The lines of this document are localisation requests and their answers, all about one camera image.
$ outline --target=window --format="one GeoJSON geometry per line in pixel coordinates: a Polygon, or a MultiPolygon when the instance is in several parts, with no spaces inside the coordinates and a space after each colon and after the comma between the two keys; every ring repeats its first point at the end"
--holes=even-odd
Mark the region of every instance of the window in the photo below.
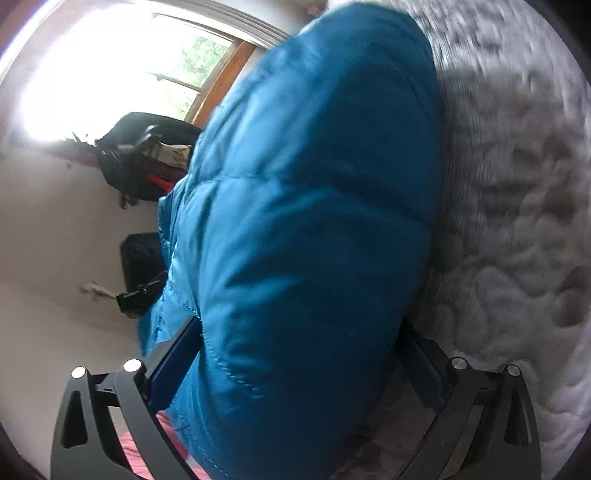
{"type": "Polygon", "coordinates": [[[163,115],[184,119],[232,40],[176,18],[156,15],[150,22],[151,52],[146,72],[161,85],[163,115]]]}
{"type": "Polygon", "coordinates": [[[138,4],[95,11],[41,62],[21,104],[25,127],[39,140],[92,142],[129,112],[185,119],[234,43],[138,4]]]}

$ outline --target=wooden window trim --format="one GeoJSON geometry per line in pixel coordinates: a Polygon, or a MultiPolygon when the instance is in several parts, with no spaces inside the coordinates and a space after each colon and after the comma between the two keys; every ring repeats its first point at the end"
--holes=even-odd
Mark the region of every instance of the wooden window trim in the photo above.
{"type": "Polygon", "coordinates": [[[197,97],[195,98],[193,104],[191,105],[191,108],[189,108],[189,111],[187,112],[187,115],[185,116],[184,121],[186,121],[190,124],[193,123],[193,121],[195,120],[195,117],[197,116],[197,112],[199,111],[199,108],[201,107],[201,104],[203,103],[203,100],[205,99],[205,97],[207,96],[209,91],[213,88],[214,84],[216,83],[217,78],[220,76],[221,72],[223,72],[223,69],[226,67],[226,65],[228,65],[230,60],[232,60],[232,58],[234,57],[234,54],[236,53],[236,51],[238,50],[238,47],[241,44],[242,44],[242,40],[235,39],[234,42],[232,42],[232,45],[230,45],[230,48],[226,51],[226,53],[223,55],[223,57],[219,60],[219,62],[213,68],[212,72],[209,74],[209,77],[207,77],[207,80],[205,80],[203,86],[201,87],[201,92],[199,92],[199,95],[197,95],[197,97]]]}
{"type": "Polygon", "coordinates": [[[191,121],[193,125],[199,128],[205,128],[214,108],[221,103],[223,98],[230,91],[230,88],[232,88],[232,85],[238,78],[244,65],[246,65],[246,62],[250,59],[256,49],[255,45],[247,41],[238,41],[238,43],[239,45],[232,53],[231,58],[221,66],[218,74],[216,76],[213,74],[210,75],[206,84],[203,86],[205,94],[199,95],[199,97],[203,98],[199,99],[199,108],[191,121]]]}

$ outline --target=stitched seam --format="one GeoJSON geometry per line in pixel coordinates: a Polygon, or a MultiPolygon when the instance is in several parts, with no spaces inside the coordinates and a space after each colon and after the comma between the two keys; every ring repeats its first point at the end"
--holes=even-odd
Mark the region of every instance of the stitched seam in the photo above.
{"type": "Polygon", "coordinates": [[[193,315],[195,315],[195,316],[196,316],[196,317],[197,317],[199,320],[201,320],[201,315],[199,315],[199,314],[198,314],[198,312],[196,312],[196,311],[195,311],[195,309],[193,309],[193,308],[191,307],[191,305],[189,305],[189,304],[188,304],[186,301],[184,301],[184,300],[183,300],[182,296],[181,296],[181,295],[179,295],[179,293],[178,293],[178,292],[177,292],[177,291],[174,289],[174,287],[173,287],[173,285],[172,285],[172,282],[171,282],[171,281],[169,281],[169,282],[167,283],[167,287],[170,289],[170,291],[171,291],[172,293],[174,293],[174,294],[177,296],[177,298],[178,298],[178,299],[181,301],[181,303],[182,303],[183,305],[185,305],[185,306],[187,307],[187,309],[188,309],[188,310],[189,310],[189,311],[190,311],[190,312],[191,312],[193,315]]]}
{"type": "MultiPolygon", "coordinates": [[[[195,310],[193,310],[189,304],[183,300],[183,298],[181,297],[181,295],[179,295],[179,293],[174,289],[174,287],[172,286],[172,284],[170,282],[168,282],[167,287],[170,288],[170,291],[172,291],[177,298],[183,303],[183,305],[185,305],[198,319],[201,319],[201,315],[199,315],[195,310]]],[[[228,364],[226,362],[224,362],[223,360],[221,360],[216,353],[214,352],[211,344],[209,343],[209,339],[207,338],[207,336],[205,335],[205,331],[203,331],[202,333],[203,336],[203,344],[205,345],[205,350],[207,350],[207,353],[209,353],[212,358],[213,361],[216,363],[216,365],[229,377],[231,377],[232,379],[234,379],[237,383],[239,383],[240,385],[244,385],[245,387],[248,387],[251,389],[251,391],[255,394],[259,394],[260,390],[258,387],[252,385],[251,383],[243,380],[242,378],[239,378],[237,375],[232,373],[232,370],[230,370],[230,368],[228,367],[228,364]]]]}
{"type": "Polygon", "coordinates": [[[252,385],[251,383],[243,380],[242,378],[239,378],[237,375],[232,373],[232,370],[230,370],[230,368],[228,367],[228,364],[226,362],[224,362],[223,360],[221,360],[213,351],[213,348],[211,347],[211,344],[209,343],[208,338],[203,335],[203,343],[205,345],[205,350],[207,350],[207,353],[209,353],[212,358],[213,361],[216,363],[216,365],[222,369],[222,371],[229,377],[231,377],[232,379],[234,379],[236,382],[240,383],[240,385],[244,385],[245,387],[248,387],[252,390],[253,393],[255,394],[259,394],[260,390],[258,387],[252,385]]]}
{"type": "Polygon", "coordinates": [[[222,467],[220,467],[219,465],[217,465],[213,460],[211,460],[211,458],[209,458],[209,456],[207,455],[206,451],[203,449],[203,447],[201,447],[201,445],[199,445],[199,442],[197,441],[197,439],[195,438],[195,435],[193,435],[193,433],[191,432],[191,430],[189,429],[189,423],[187,422],[187,420],[179,413],[177,412],[178,417],[181,419],[182,422],[185,422],[187,424],[187,426],[184,428],[185,429],[185,434],[189,435],[191,437],[191,440],[193,441],[193,444],[197,446],[197,448],[199,450],[201,450],[203,456],[205,457],[205,459],[212,464],[212,466],[214,466],[217,470],[219,470],[221,473],[223,473],[224,475],[226,475],[228,478],[231,478],[232,480],[234,480],[234,477],[232,475],[230,475],[228,472],[226,472],[222,467]]]}

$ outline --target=quilted mattress cover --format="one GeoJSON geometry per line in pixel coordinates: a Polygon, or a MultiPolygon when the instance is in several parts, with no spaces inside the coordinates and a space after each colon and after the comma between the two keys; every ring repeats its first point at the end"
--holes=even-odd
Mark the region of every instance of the quilted mattress cover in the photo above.
{"type": "MultiPolygon", "coordinates": [[[[525,0],[373,1],[423,29],[445,101],[415,327],[475,368],[521,368],[550,479],[591,421],[591,87],[525,0]]],[[[431,419],[396,372],[335,478],[391,479],[431,419]]]]}

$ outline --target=metal bolt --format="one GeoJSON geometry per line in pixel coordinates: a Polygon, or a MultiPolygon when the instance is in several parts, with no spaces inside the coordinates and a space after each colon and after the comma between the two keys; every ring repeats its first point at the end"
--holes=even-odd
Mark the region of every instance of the metal bolt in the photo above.
{"type": "Polygon", "coordinates": [[[127,360],[123,368],[126,372],[137,372],[142,366],[141,360],[137,358],[132,358],[131,360],[127,360]]]}
{"type": "Polygon", "coordinates": [[[468,362],[466,362],[463,358],[457,356],[452,358],[452,366],[456,370],[464,370],[468,366],[468,362]]]}
{"type": "Polygon", "coordinates": [[[507,373],[512,377],[518,377],[521,375],[521,370],[517,365],[507,365],[507,373]]]}
{"type": "Polygon", "coordinates": [[[86,373],[86,368],[84,367],[76,367],[74,370],[72,370],[72,377],[74,378],[82,378],[84,377],[84,374],[86,373]]]}

